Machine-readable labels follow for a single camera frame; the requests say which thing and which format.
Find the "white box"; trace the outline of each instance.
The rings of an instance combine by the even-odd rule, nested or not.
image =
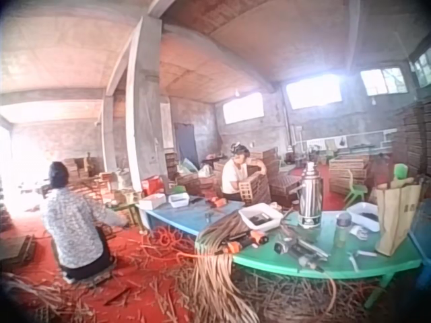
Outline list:
[[[347,212],[352,216],[352,221],[356,224],[362,225],[373,232],[380,231],[380,225],[378,224],[378,208],[377,205],[370,204],[367,202],[359,202],[351,207],[348,207]],[[372,213],[376,215],[377,221],[371,220],[361,213]]]
[[[152,194],[139,200],[139,206],[143,210],[157,209],[163,203],[166,203],[166,195],[162,193]]]
[[[189,205],[190,196],[187,193],[173,194],[169,195],[168,200],[172,207],[186,207]]]
[[[265,204],[265,203],[259,203],[256,205],[252,205],[251,207],[245,207],[239,210],[239,213],[244,223],[250,229],[259,230],[263,232],[279,227],[281,219],[283,219],[283,214],[281,214],[279,211],[273,209],[272,207],[270,207],[268,204]],[[256,215],[262,215],[262,214],[265,214],[266,216],[271,218],[271,220],[260,225],[255,225],[252,221],[250,221],[251,217],[254,217]]]

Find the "concrete ceiling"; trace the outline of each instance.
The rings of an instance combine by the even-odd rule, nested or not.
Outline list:
[[[1,93],[106,87],[150,0],[31,2],[1,22]],[[429,22],[413,2],[370,1],[357,63],[403,59],[394,30],[407,51],[419,43],[429,32]],[[163,19],[208,35],[266,78],[284,81],[344,68],[347,4],[346,0],[176,0]],[[259,85],[242,71],[165,34],[160,87],[167,96],[219,102],[232,97],[236,89],[245,93]],[[8,111],[2,108],[0,114],[18,120]]]
[[[178,0],[167,19],[211,36],[272,81],[342,67],[343,0]]]

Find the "brown paper bag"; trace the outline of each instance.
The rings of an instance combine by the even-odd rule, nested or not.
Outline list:
[[[377,186],[378,222],[381,238],[376,250],[391,256],[410,230],[411,221],[418,207],[420,185],[409,185],[413,178],[394,180]]]

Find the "black hair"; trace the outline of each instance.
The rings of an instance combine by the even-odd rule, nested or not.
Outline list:
[[[230,151],[234,155],[244,155],[245,157],[250,157],[250,151],[248,150],[248,148],[244,145],[241,145],[240,143],[233,143],[230,146]]]
[[[49,183],[52,188],[63,188],[69,182],[69,172],[66,166],[59,161],[54,161],[49,166]]]

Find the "person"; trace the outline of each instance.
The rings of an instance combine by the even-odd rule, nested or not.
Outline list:
[[[127,227],[128,221],[95,200],[71,192],[69,173],[54,161],[49,169],[52,194],[41,207],[42,220],[52,235],[54,257],[68,283],[93,277],[113,264],[106,238],[95,220]]]
[[[94,164],[90,152],[87,152],[87,157],[84,158],[84,171],[88,174],[89,177],[95,175]]]
[[[239,182],[248,177],[247,165],[259,166],[262,175],[266,175],[267,168],[261,160],[250,158],[250,151],[240,143],[233,144],[231,152],[233,157],[223,167],[222,192],[227,200],[241,201]]]

